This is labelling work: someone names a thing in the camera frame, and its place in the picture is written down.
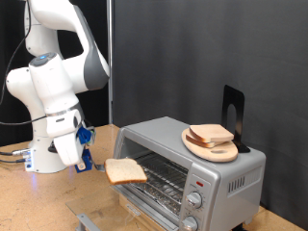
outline control knob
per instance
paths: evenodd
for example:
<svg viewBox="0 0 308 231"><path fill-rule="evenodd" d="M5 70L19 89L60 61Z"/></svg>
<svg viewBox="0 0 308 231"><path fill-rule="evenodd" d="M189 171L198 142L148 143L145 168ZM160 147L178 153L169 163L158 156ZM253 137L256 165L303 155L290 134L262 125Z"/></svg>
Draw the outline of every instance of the control knob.
<svg viewBox="0 0 308 231"><path fill-rule="evenodd" d="M186 196L186 201L195 209L200 208L202 204L201 195L198 192L192 192Z"/></svg>
<svg viewBox="0 0 308 231"><path fill-rule="evenodd" d="M198 224L193 217L187 217L182 221L183 229L186 231L196 231Z"/></svg>

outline cable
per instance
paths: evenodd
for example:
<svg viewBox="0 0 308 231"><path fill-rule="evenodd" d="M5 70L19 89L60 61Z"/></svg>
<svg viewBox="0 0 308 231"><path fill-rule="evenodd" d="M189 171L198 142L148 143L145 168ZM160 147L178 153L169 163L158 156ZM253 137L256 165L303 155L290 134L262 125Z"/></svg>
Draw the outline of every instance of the cable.
<svg viewBox="0 0 308 231"><path fill-rule="evenodd" d="M15 51L13 52L13 55L9 61L9 64L8 64L8 67L7 67L7 70L6 70L6 74L5 74L5 78L4 78L4 82L3 82L3 86L2 86L2 92L1 92L1 99L0 99L0 106L2 105L2 102L3 102L3 98L4 98L4 93L6 91L6 83L7 83L7 78L8 78L8 75L9 75L9 71L10 71L10 68L11 68L11 64L12 64L12 61L13 61L13 58L15 57L15 54L17 53L17 51L19 50L20 46L22 45L22 43L26 40L26 38L29 36L30 34L30 31L31 31L31 11L30 11L30 3L28 0L26 0L27 2L27 6L28 6L28 15L29 15L29 30L28 30L28 33L27 35L23 38L23 40L19 43L19 45L17 46L17 48L15 49ZM8 125L8 126L18 126L18 125L24 125L24 124L29 124L29 123L32 123L32 122L35 122L35 121L38 121L42 118L45 118L46 116L43 116L43 117L39 117L39 118L36 118L34 120L31 120L31 121L26 121L26 122L21 122L21 123L5 123L5 122L0 122L0 125Z"/></svg>
<svg viewBox="0 0 308 231"><path fill-rule="evenodd" d="M0 106L3 102L3 98L4 98L4 93L5 93L5 89L6 89L6 82L7 82L7 78L8 78L8 75L9 75L9 71L10 71L10 68L11 68L11 64L12 64L12 61L13 61L13 58L15 56L15 54L17 53L17 51L19 50L20 46L22 45L22 43L26 40L26 38L29 36L30 34L30 31L31 31L31 12L30 12L30 4L29 4L29 1L27 0L27 5L28 5L28 14L29 14L29 31L27 33L27 35L22 39L22 41L19 43L19 45L17 46L17 48L15 49L15 51L13 52L13 55L11 56L11 59L9 61L9 64L8 64L8 67L7 67L7 70L6 70L6 75L5 75L5 78L4 78L4 82L3 82L3 87L2 87L2 92L1 92L1 100L0 100Z"/></svg>
<svg viewBox="0 0 308 231"><path fill-rule="evenodd" d="M26 159L19 159L19 160L12 161L12 162L0 160L0 162L3 162L3 163L24 163L24 162L26 162Z"/></svg>
<svg viewBox="0 0 308 231"><path fill-rule="evenodd" d="M45 118L46 116L42 116L42 117L38 117L36 119L30 120L30 121L26 121L26 122L21 122L21 123L4 123L4 122L0 122L0 125L7 125L7 126L19 126L19 125L25 125L25 124L29 124L29 123L33 123L36 122L40 119Z"/></svg>
<svg viewBox="0 0 308 231"><path fill-rule="evenodd" d="M10 152L0 152L0 155L2 156L12 156L13 154Z"/></svg>

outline metal pole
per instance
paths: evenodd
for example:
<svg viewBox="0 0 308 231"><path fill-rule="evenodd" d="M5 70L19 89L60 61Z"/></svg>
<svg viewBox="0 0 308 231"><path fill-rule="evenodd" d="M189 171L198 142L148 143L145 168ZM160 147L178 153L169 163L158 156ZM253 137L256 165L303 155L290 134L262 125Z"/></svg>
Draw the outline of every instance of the metal pole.
<svg viewBox="0 0 308 231"><path fill-rule="evenodd" d="M108 50L109 50L109 67L110 67L110 79L108 82L109 90L109 123L114 123L113 116L113 102L114 102L114 91L113 91L113 23L114 23L114 0L107 0L107 21L108 21Z"/></svg>

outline oven rack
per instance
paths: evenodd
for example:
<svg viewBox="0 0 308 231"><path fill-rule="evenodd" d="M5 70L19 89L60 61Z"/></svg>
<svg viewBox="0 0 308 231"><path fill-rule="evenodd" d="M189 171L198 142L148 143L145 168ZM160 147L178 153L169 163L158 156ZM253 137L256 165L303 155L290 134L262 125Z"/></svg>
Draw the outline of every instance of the oven rack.
<svg viewBox="0 0 308 231"><path fill-rule="evenodd" d="M142 166L147 182L131 185L179 217L188 171L154 152L136 161Z"/></svg>

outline glass panel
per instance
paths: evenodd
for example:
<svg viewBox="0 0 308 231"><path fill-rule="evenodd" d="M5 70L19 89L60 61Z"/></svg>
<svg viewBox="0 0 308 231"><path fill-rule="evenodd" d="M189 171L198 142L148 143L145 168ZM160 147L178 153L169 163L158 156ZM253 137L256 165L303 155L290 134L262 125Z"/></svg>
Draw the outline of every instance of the glass panel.
<svg viewBox="0 0 308 231"><path fill-rule="evenodd" d="M120 206L119 194L111 187L66 205L76 216L86 214L100 230L148 230L135 219L134 213L128 213Z"/></svg>

